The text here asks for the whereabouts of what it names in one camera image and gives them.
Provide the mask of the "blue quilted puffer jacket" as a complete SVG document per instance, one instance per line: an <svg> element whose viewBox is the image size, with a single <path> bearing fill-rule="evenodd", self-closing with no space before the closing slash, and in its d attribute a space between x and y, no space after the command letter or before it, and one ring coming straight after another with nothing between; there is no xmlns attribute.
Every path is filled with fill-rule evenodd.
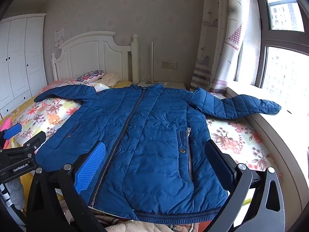
<svg viewBox="0 0 309 232"><path fill-rule="evenodd" d="M232 120L281 110L249 95L219 99L201 88L160 84L100 92L66 85L41 93L36 102L50 97L81 107L38 150L38 164L59 170L102 142L105 150L93 152L85 172L82 199L110 215L159 224L212 220L227 200L206 156L208 117Z"/></svg>

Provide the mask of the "pink cloth item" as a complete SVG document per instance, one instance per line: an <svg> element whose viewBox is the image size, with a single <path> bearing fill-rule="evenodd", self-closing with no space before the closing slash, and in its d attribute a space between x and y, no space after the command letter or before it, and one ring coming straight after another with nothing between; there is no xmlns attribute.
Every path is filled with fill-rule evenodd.
<svg viewBox="0 0 309 232"><path fill-rule="evenodd" d="M0 131L9 129L12 126L12 120L10 117L1 120Z"/></svg>

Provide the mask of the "floral bed quilt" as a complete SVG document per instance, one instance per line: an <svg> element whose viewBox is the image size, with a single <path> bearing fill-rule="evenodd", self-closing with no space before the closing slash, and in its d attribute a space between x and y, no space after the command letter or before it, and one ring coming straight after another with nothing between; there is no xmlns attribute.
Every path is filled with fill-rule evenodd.
<svg viewBox="0 0 309 232"><path fill-rule="evenodd" d="M208 140L238 160L244 147L264 170L268 154L255 131L239 118L276 114L280 106L248 95L219 99L203 89L193 92L161 85L109 89L101 83L66 82L44 90L14 121L22 130L13 145L23 145L40 131L47 142L36 150L44 169L76 162L101 141L105 158L99 168L122 175L181 177L188 181L207 171Z"/></svg>

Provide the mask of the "white wardrobe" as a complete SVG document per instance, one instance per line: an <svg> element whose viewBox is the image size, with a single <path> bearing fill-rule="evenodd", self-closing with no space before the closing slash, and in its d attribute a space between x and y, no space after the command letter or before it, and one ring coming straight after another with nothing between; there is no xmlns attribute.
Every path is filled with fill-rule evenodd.
<svg viewBox="0 0 309 232"><path fill-rule="evenodd" d="M1 20L1 118L46 85L43 60L45 13Z"/></svg>

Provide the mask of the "cream fluffy pillow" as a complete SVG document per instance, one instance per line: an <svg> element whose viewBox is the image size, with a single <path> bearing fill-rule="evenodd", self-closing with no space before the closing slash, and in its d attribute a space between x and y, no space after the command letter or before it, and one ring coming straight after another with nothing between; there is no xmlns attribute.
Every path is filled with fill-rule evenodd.
<svg viewBox="0 0 309 232"><path fill-rule="evenodd" d="M121 78L115 74L115 73L105 73L99 80L97 80L97 83L104 84L105 86L109 88L113 88L116 84L118 84L121 81Z"/></svg>

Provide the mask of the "patterned round cushion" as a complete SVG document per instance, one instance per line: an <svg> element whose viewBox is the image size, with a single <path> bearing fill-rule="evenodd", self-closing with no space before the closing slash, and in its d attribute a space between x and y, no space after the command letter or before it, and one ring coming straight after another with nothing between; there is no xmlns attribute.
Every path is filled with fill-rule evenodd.
<svg viewBox="0 0 309 232"><path fill-rule="evenodd" d="M95 70L95 71L90 71L88 73L85 73L84 75L81 75L80 77L76 78L76 82L95 82L102 78L105 75L105 72L103 70Z"/></svg>

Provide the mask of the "white bedside table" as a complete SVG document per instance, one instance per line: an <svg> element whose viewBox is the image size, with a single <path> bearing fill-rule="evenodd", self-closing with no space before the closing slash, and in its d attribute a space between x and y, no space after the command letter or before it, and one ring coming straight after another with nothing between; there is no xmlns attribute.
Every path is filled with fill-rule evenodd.
<svg viewBox="0 0 309 232"><path fill-rule="evenodd" d="M173 89L181 89L181 90L186 90L186 86L184 83L180 82L151 82L151 81L146 81L146 82L140 82L138 86L151 86L151 85L156 85L156 84L162 84L164 87L168 88L173 88Z"/></svg>

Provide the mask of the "slim white desk lamp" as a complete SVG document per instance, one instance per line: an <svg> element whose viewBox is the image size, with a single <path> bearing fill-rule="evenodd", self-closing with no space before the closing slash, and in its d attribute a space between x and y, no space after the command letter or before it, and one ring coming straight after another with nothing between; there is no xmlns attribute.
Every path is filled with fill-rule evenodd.
<svg viewBox="0 0 309 232"><path fill-rule="evenodd" d="M148 80L146 81L146 85L153 85L154 82L154 42L151 43L151 75L148 76Z"/></svg>

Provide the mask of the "white wooden headboard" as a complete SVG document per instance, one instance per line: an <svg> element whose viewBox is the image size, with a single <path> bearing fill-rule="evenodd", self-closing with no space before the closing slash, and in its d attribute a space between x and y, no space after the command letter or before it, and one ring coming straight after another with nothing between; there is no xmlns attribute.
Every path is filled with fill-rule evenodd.
<svg viewBox="0 0 309 232"><path fill-rule="evenodd" d="M74 36L59 46L60 56L52 54L53 78L73 80L95 70L117 74L121 81L140 82L138 35L128 46L114 41L115 32L94 31Z"/></svg>

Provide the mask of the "patterned window curtain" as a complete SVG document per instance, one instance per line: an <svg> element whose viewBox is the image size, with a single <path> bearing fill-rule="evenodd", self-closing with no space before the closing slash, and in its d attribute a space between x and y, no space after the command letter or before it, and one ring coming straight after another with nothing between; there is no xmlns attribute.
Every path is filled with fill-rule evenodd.
<svg viewBox="0 0 309 232"><path fill-rule="evenodd" d="M224 93L232 81L254 85L260 55L257 0L204 0L190 90Z"/></svg>

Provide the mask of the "paper notice on wall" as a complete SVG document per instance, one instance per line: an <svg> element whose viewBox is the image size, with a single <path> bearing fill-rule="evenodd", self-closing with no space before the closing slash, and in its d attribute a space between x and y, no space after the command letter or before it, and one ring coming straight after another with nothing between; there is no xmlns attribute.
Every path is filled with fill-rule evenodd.
<svg viewBox="0 0 309 232"><path fill-rule="evenodd" d="M64 28L57 29L54 33L54 48L59 48L65 41Z"/></svg>

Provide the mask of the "window with dark frame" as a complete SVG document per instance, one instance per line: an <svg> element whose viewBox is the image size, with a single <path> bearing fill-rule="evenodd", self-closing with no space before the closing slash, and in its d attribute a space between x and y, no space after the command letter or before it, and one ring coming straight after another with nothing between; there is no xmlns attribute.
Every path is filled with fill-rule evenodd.
<svg viewBox="0 0 309 232"><path fill-rule="evenodd" d="M277 93L308 88L308 0L257 0L261 50L256 86Z"/></svg>

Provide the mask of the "wall power socket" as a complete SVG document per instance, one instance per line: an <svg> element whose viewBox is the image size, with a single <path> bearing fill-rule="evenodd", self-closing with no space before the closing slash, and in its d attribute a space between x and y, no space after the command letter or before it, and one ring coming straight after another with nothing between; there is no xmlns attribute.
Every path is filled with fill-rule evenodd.
<svg viewBox="0 0 309 232"><path fill-rule="evenodd" d="M176 70L177 62L176 61L161 61L161 68Z"/></svg>

